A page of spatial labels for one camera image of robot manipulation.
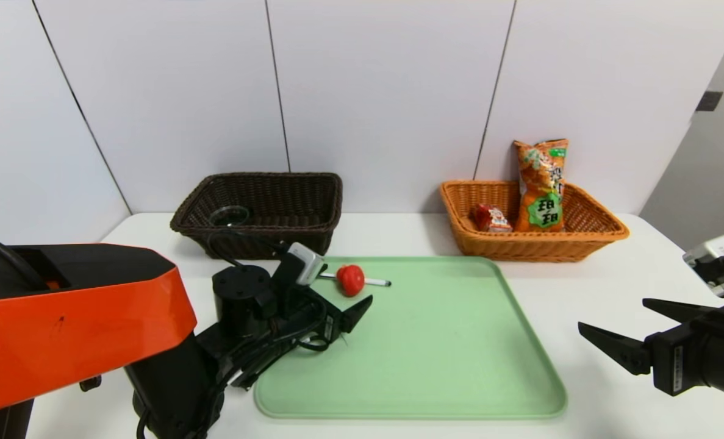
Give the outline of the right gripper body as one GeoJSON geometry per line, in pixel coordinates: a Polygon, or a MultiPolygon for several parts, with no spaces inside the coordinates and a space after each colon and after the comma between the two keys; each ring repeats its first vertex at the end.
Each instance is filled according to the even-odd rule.
{"type": "Polygon", "coordinates": [[[724,392],[724,306],[648,336],[654,386],[678,396],[694,387],[724,392]]]}

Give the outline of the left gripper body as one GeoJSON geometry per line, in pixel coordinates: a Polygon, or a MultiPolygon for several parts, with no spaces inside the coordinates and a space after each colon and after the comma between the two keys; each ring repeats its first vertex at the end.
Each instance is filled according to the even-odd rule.
{"type": "Polygon", "coordinates": [[[324,299],[292,299],[287,303],[287,333],[292,345],[329,345],[339,337],[342,312],[324,299]]]}

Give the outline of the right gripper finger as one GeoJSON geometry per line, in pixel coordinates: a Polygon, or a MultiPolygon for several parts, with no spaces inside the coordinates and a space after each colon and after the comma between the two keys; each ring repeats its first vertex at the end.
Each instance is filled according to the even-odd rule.
{"type": "Polygon", "coordinates": [[[678,323],[686,323],[697,319],[709,312],[717,310],[716,307],[708,307],[703,305],[688,304],[683,302],[671,302],[659,298],[644,298],[642,305],[657,312],[658,314],[668,317],[678,323]]]}
{"type": "Polygon", "coordinates": [[[637,341],[587,323],[577,323],[579,334],[632,375],[651,372],[651,348],[637,341]]]}

